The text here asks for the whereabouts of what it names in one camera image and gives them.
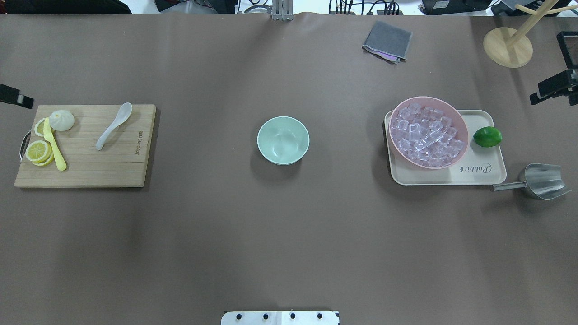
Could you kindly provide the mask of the white ceramic spoon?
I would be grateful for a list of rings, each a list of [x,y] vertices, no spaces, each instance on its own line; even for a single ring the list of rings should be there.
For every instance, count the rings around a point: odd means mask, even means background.
[[[95,144],[96,150],[102,150],[104,144],[106,143],[107,139],[109,138],[110,134],[117,128],[120,127],[124,122],[126,122],[130,115],[132,114],[132,103],[126,102],[121,105],[118,109],[118,113],[114,120],[110,123],[110,125],[105,129],[103,134],[99,137]]]

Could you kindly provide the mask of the aluminium frame post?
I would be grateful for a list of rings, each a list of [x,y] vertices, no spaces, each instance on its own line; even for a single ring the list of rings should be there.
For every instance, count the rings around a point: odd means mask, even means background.
[[[274,21],[293,20],[293,0],[273,0],[271,17]]]

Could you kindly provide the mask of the lemon slices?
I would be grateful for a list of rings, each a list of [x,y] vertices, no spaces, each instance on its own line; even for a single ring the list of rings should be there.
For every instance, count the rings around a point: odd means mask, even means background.
[[[45,124],[49,119],[39,120],[33,128],[37,140],[29,142],[23,156],[33,165],[43,167],[54,161],[54,153],[51,144],[45,140]]]

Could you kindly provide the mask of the mint green bowl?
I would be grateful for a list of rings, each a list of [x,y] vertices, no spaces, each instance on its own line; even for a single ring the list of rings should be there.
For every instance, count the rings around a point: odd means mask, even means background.
[[[301,160],[309,150],[310,135],[299,120],[277,116],[262,124],[256,144],[266,160],[276,165],[291,165]]]

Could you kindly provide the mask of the wooden mug tree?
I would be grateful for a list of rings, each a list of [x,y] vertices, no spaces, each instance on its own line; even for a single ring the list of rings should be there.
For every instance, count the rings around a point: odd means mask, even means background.
[[[544,16],[578,7],[577,5],[570,5],[553,9],[557,3],[557,0],[546,0],[537,10],[516,4],[516,9],[528,13],[529,18],[519,29],[499,27],[486,33],[483,39],[483,49],[487,56],[497,64],[508,68],[520,68],[528,64],[532,58],[533,47],[526,34]]]

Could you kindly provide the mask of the green lime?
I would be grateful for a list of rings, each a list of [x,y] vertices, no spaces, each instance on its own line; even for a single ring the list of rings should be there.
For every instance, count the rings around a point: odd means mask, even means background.
[[[476,144],[483,148],[491,148],[497,146],[502,142],[502,132],[495,127],[479,128],[473,135],[473,140]]]

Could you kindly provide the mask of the metal ice scoop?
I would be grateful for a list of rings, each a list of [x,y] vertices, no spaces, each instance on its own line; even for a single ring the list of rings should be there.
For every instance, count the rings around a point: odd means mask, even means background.
[[[529,197],[541,200],[552,200],[572,191],[562,180],[561,166],[538,163],[528,164],[518,181],[493,184],[491,191],[513,189],[522,189]]]

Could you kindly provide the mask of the yellow plastic knife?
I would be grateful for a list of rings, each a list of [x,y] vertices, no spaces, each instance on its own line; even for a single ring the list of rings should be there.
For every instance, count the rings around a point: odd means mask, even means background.
[[[45,138],[45,140],[47,142],[50,143],[50,146],[52,149],[52,154],[54,156],[54,162],[56,163],[56,168],[58,169],[58,171],[66,170],[67,169],[66,161],[65,161],[63,155],[61,154],[59,147],[56,143],[56,140],[55,140],[54,135],[52,133],[52,128],[51,128],[51,125],[49,123],[48,118],[46,118],[44,126],[43,126],[43,137]]]

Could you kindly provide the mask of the wooden cutting board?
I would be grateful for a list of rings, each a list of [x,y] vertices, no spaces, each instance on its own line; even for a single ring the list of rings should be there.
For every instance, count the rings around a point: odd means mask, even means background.
[[[134,104],[130,117],[116,128],[102,150],[95,144],[117,115],[120,105],[40,105],[34,123],[57,110],[70,111],[73,127],[55,131],[56,144],[67,168],[58,171],[55,162],[40,167],[23,158],[15,187],[20,188],[114,188],[143,187],[156,107]]]

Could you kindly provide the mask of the grey folded cloth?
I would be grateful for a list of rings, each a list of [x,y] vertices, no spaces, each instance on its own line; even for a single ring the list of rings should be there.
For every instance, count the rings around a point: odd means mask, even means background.
[[[411,31],[383,21],[376,21],[364,41],[362,49],[392,64],[398,64],[407,59],[412,37]]]

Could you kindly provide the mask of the cream plastic tray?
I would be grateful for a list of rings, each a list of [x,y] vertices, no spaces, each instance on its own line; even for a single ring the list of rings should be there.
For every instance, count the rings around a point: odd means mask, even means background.
[[[435,142],[422,152],[398,154],[398,140],[388,144],[392,178],[404,186],[491,185],[503,182],[507,172],[500,147],[483,148],[472,138]]]

